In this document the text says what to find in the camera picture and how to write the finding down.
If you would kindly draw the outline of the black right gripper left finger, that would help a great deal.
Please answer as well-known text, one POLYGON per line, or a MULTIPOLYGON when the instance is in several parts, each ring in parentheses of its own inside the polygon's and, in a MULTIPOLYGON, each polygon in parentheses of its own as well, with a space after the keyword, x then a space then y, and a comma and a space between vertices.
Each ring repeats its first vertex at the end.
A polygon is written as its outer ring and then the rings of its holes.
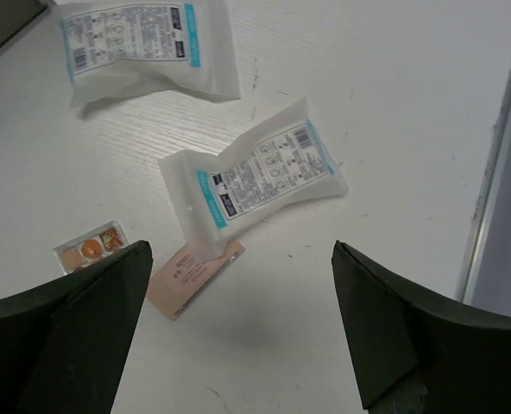
POLYGON ((0 299, 0 413, 109 413, 153 266, 147 241, 0 299))

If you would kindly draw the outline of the pink makeup box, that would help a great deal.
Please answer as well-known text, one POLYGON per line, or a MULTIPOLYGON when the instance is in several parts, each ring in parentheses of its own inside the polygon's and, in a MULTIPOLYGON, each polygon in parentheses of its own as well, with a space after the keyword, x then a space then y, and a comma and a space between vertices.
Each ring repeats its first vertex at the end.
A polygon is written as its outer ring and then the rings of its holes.
POLYGON ((176 320, 190 303, 245 251, 236 239, 229 241, 224 255, 198 263, 192 249, 183 246, 148 283, 148 301, 168 320, 176 320))

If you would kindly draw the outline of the white cotton pad pack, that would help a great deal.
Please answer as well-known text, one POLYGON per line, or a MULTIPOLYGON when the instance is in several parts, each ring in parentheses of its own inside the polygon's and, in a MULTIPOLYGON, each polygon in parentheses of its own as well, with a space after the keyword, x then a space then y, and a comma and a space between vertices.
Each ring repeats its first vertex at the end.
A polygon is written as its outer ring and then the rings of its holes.
POLYGON ((226 1, 55 1, 76 108, 190 91, 241 96, 226 1))
POLYGON ((238 136, 218 155, 181 150, 158 164, 198 262, 222 256, 229 240, 290 204, 348 191, 305 99, 238 136))

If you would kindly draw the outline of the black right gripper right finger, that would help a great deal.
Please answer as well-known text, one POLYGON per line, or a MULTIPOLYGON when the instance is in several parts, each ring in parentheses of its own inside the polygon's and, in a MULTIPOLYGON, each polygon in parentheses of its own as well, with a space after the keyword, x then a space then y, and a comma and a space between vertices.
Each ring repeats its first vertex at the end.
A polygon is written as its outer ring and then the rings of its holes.
POLYGON ((364 410, 511 413, 511 317, 440 295, 341 241, 331 264, 364 410))

